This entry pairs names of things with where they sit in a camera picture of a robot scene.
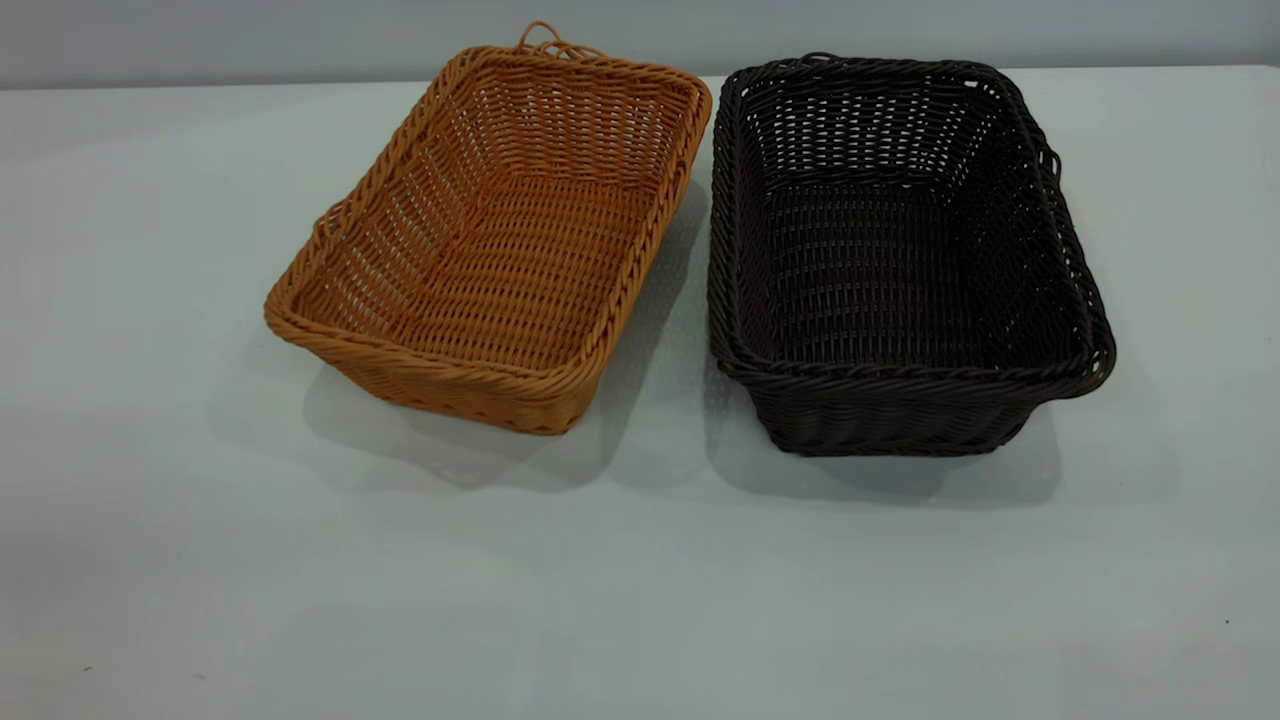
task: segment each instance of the gray wall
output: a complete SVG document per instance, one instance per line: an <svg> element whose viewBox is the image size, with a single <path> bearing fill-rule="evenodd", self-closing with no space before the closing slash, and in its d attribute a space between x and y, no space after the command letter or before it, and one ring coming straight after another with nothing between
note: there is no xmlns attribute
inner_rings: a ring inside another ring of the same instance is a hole
<svg viewBox="0 0 1280 720"><path fill-rule="evenodd" d="M1280 0L3 0L0 86L429 78L534 18L704 74L818 49L1004 67L1280 63Z"/></svg>

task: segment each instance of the looped handle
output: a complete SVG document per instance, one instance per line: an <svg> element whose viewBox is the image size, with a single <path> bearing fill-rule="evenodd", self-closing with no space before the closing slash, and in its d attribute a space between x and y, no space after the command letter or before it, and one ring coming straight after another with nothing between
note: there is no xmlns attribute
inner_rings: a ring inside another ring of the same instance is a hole
<svg viewBox="0 0 1280 720"><path fill-rule="evenodd" d="M534 31L535 27L545 28L552 33L556 40L547 40L536 45L529 42L529 33ZM608 58L604 53L600 53L595 47L586 45L575 45L572 42L566 42L563 37L556 32L556 28L545 20L534 20L529 23L525 32L520 36L520 42L516 44L516 50L521 53L531 53L534 55L548 54L553 58L568 58L570 60L584 60L588 58Z"/></svg>

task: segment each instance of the table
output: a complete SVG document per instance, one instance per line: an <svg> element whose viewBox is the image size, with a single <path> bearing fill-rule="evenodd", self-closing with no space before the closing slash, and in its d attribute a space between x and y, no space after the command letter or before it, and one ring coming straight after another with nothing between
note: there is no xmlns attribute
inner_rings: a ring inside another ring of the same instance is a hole
<svg viewBox="0 0 1280 720"><path fill-rule="evenodd" d="M1280 72L1010 74L1119 366L952 460L777 452L707 361L709 129L540 438L262 323L422 85L0 94L5 717L1272 717Z"/></svg>

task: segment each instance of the wicker basket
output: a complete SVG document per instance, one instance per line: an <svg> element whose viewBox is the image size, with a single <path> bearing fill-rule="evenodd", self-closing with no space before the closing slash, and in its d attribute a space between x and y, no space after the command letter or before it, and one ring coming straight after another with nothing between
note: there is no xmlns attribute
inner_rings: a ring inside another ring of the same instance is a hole
<svg viewBox="0 0 1280 720"><path fill-rule="evenodd" d="M534 27L554 40L527 42ZM534 23L454 58L266 322L372 395L558 434L595 393L710 117L695 76Z"/></svg>
<svg viewBox="0 0 1280 720"><path fill-rule="evenodd" d="M712 352L782 450L969 455L1096 389L1115 341L1014 83L806 55L716 119Z"/></svg>

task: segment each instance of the rectangular basket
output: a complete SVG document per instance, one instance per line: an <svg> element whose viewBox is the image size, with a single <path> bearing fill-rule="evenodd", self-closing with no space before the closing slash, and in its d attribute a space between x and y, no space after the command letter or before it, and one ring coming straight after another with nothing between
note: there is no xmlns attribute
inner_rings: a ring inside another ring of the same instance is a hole
<svg viewBox="0 0 1280 720"><path fill-rule="evenodd" d="M712 352L780 448L989 452L1111 373L1059 158L993 68L780 60L714 135Z"/></svg>
<svg viewBox="0 0 1280 720"><path fill-rule="evenodd" d="M695 76L556 38L456 56L271 290L266 322L370 393L559 434L684 197Z"/></svg>

